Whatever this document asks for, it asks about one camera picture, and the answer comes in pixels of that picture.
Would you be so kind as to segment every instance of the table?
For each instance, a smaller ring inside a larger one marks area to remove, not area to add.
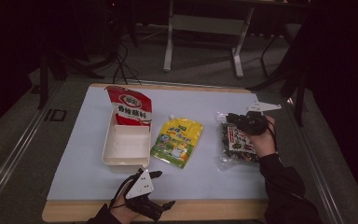
[[[232,19],[217,19],[217,18],[175,14],[173,13],[173,0],[170,1],[169,20],[168,20],[168,41],[167,41],[167,48],[165,51],[164,67],[163,67],[163,70],[165,72],[171,71],[172,50],[173,50],[173,42],[172,42],[173,30],[186,30],[186,31],[213,33],[213,34],[237,35],[239,37],[239,42],[237,46],[231,50],[231,52],[232,52],[232,59],[235,67],[236,76],[237,78],[243,78],[240,52],[244,39],[247,35],[248,28],[251,24],[251,19],[255,11],[255,6],[260,4],[289,6],[286,1],[276,1],[276,0],[220,1],[220,3],[221,4],[241,3],[241,4],[248,5],[249,7],[247,11],[244,12],[245,15],[244,20],[240,21],[240,20],[232,20]],[[305,4],[291,4],[291,6],[307,7],[307,5]]]
[[[92,88],[103,88],[104,84],[93,84],[91,85]],[[199,91],[202,93],[210,92],[210,93],[216,93],[219,92],[219,94],[248,94],[250,92],[246,90],[236,90],[236,89],[217,89],[217,88],[189,88],[189,87],[163,87],[163,86],[126,86],[127,88],[136,88],[137,90],[141,89],[149,89],[149,90],[165,90],[165,91]],[[281,102],[280,98],[276,99],[270,99],[270,102],[266,103],[277,103]],[[79,112],[79,118],[82,116],[82,109]],[[294,123],[294,120],[290,118],[290,113],[287,111],[287,107],[284,106],[282,110],[272,112],[273,114],[276,114],[277,117],[281,117],[284,119],[284,122],[286,123],[284,130],[285,132],[294,132],[296,133],[296,124]],[[298,137],[298,139],[286,139],[282,141],[283,144],[290,145],[287,143],[287,141],[290,141],[290,144],[294,144],[296,148],[303,148],[307,147],[305,143],[301,140],[301,137]],[[193,154],[192,158],[193,160],[196,160],[199,156],[197,154],[199,151],[195,151],[195,154]],[[304,163],[300,158],[296,160],[296,162]],[[170,168],[172,167],[167,163],[167,166],[164,166],[163,175],[162,177],[158,178],[157,180],[163,180],[164,174],[170,173]],[[246,168],[250,170],[257,170],[256,167]],[[306,185],[310,186],[310,189],[312,189],[312,185],[314,187],[314,183],[312,181],[306,181]],[[48,201],[46,203],[44,212],[43,212],[43,219],[47,222],[64,222],[64,221],[84,221],[87,220],[90,217],[95,216],[96,212],[100,209],[101,205],[103,203],[107,203],[110,198],[97,198],[92,199],[87,198],[86,196],[84,199],[80,200],[71,200],[68,199],[62,199],[62,200],[51,200],[51,197],[48,197]],[[262,196],[262,194],[259,194],[257,198],[247,198],[247,199],[235,199],[235,198],[209,198],[209,199],[177,199],[176,204],[172,208],[172,210],[166,211],[162,217],[161,220],[218,220],[218,219],[254,219],[254,218],[263,218],[264,217],[264,211],[267,207],[267,200],[265,197]],[[157,203],[165,203],[169,201],[168,198],[162,199],[162,200],[156,200]],[[148,220],[146,217],[138,217],[136,220]]]

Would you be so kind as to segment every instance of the wooden table edge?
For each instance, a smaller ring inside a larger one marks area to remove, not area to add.
[[[165,201],[154,201],[158,204]],[[46,222],[87,221],[95,217],[104,203],[109,201],[47,201],[42,218]],[[160,221],[245,220],[262,219],[268,201],[249,200],[180,200],[165,211]],[[134,221],[152,221],[138,216]]]
[[[148,90],[168,90],[168,91],[218,91],[218,92],[238,92],[238,93],[251,93],[246,89],[237,88],[220,88],[220,87],[190,87],[190,86],[169,86],[169,85],[118,85],[118,84],[105,84],[93,83],[90,87],[106,88],[107,86],[119,86],[127,89],[148,89]]]

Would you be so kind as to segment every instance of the chair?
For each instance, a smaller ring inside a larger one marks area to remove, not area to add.
[[[287,23],[283,26],[282,35],[284,36],[285,40],[289,45],[292,45],[294,43],[295,37],[299,32],[300,28],[301,28],[301,24],[297,24],[297,23]],[[264,49],[260,58],[262,69],[266,77],[270,77],[270,78],[263,83],[255,85],[253,87],[247,87],[246,89],[249,91],[260,91],[266,88],[267,86],[276,83],[277,81],[286,79],[283,87],[281,88],[281,96],[285,98],[290,98],[291,95],[297,89],[295,117],[298,125],[302,126],[301,112],[302,112],[303,99],[304,99],[305,82],[309,71],[309,67],[307,65],[304,66],[301,65],[294,70],[284,71],[285,69],[282,69],[282,63],[281,63],[271,75],[268,75],[266,71],[266,67],[264,65],[263,57],[266,51],[269,49],[269,47],[272,45],[272,43],[275,41],[277,37],[278,35],[274,36],[271,39],[271,41]]]
[[[282,27],[282,35],[283,38],[286,40],[287,44],[292,45],[293,41],[295,40],[295,37],[298,33],[298,31],[301,28],[301,24],[297,24],[297,23],[286,23],[283,27]],[[271,47],[271,45],[274,43],[274,41],[279,37],[279,35],[275,35],[267,44],[267,46],[264,48],[263,52],[261,53],[260,56],[260,63],[261,63],[261,68],[263,70],[264,76],[265,77],[272,77],[275,74],[275,71],[272,72],[272,74],[268,74],[267,69],[266,69],[266,65],[264,63],[264,55],[266,54],[267,50],[269,49],[269,47]]]

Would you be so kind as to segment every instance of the plastic bag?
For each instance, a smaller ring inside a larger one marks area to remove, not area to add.
[[[202,132],[202,124],[191,119],[170,119],[164,123],[150,154],[185,168]]]
[[[226,114],[217,113],[216,120],[219,122],[218,128],[222,138],[221,161],[258,162],[253,144],[234,124],[227,123]]]
[[[106,90],[117,111],[117,124],[150,126],[152,102],[147,96],[119,86],[108,86]]]

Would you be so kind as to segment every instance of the black cable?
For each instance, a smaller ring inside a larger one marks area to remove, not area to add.
[[[101,68],[100,70],[95,71],[95,73],[102,72],[102,71],[104,71],[104,70],[106,70],[106,69],[112,67],[113,64],[115,64],[115,63],[114,63],[114,62],[111,62],[111,63],[109,63],[107,66]]]
[[[315,204],[313,204],[312,202],[310,202],[308,199],[302,197],[302,196],[299,196],[298,194],[296,193],[293,193],[292,191],[289,191],[287,189],[284,189],[284,188],[281,188],[279,186],[275,186],[275,185],[272,185],[267,179],[266,180],[266,183],[272,187],[273,189],[277,190],[277,191],[280,191],[294,199],[297,199],[297,200],[300,200],[301,202],[303,203],[306,203],[309,207],[311,207],[317,214],[319,214],[319,211],[318,209],[316,208]]]
[[[130,177],[128,177],[126,180],[124,180],[123,183],[121,183],[120,187],[118,188],[118,190],[116,191],[116,195],[113,198],[113,200],[117,199],[118,194],[121,192],[121,190],[124,188],[124,186],[127,184],[127,182],[129,182],[130,180],[133,180],[133,178],[135,178],[136,175],[131,175]]]
[[[110,209],[114,209],[114,208],[118,208],[118,207],[122,207],[122,206],[124,206],[124,205],[126,205],[126,204],[123,203],[123,204],[118,205],[118,206],[111,206],[111,207],[109,207],[109,210],[110,210]]]
[[[125,46],[123,43],[120,43],[120,45],[124,47],[125,54],[124,54],[123,57],[122,57],[121,55],[119,55],[119,54],[117,55],[118,68],[117,68],[116,71],[115,71],[115,74],[114,74],[114,77],[113,77],[113,83],[115,83],[118,69],[120,69],[121,75],[123,76],[124,81],[126,82],[126,84],[128,84],[127,78],[125,77],[124,69],[123,69],[123,66],[125,66],[125,67],[127,68],[127,70],[130,72],[130,74],[138,81],[138,83],[139,83],[140,85],[142,85],[141,81],[138,79],[139,72],[138,72],[137,70],[135,70],[135,69],[129,67],[129,66],[126,64],[126,62],[125,62],[125,60],[127,59],[127,56],[128,56],[128,52],[129,52],[127,46]]]
[[[276,134],[275,125],[274,125],[271,121],[268,121],[268,123],[269,123],[269,124],[272,126],[272,128],[274,129],[274,131],[272,131],[269,126],[267,127],[269,133],[271,133],[272,140],[274,141],[275,151],[278,151],[278,147],[277,147],[277,134]]]

